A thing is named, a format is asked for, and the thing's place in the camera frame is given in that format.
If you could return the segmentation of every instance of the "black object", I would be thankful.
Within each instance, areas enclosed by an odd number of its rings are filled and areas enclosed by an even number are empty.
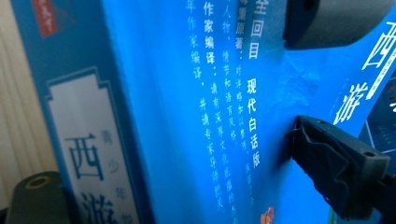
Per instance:
[[[14,189],[6,224],[72,223],[57,172],[32,175]]]
[[[395,0],[289,0],[284,32],[287,49],[341,47],[372,31]]]
[[[367,219],[374,207],[384,223],[396,223],[396,179],[387,174],[389,156],[310,117],[299,116],[287,137],[291,156],[340,218]]]

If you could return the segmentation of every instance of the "light beige wall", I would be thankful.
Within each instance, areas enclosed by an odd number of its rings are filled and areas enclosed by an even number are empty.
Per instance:
[[[10,0],[0,0],[0,209],[21,180],[57,170]]]

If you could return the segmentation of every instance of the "wooden surface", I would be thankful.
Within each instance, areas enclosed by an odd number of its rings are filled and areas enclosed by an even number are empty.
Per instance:
[[[0,209],[25,177],[57,170],[9,0],[0,0]]]

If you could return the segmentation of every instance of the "blue book cover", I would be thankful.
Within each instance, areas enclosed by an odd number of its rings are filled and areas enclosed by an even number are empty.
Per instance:
[[[12,4],[83,223],[328,223],[284,135],[307,115],[357,136],[395,69],[395,9],[286,50],[287,1]]]

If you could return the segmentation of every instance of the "clip jaw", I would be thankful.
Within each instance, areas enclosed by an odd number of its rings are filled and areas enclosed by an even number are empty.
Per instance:
[[[371,215],[373,191],[387,174],[389,156],[326,121],[304,116],[287,137],[291,156],[339,217]]]

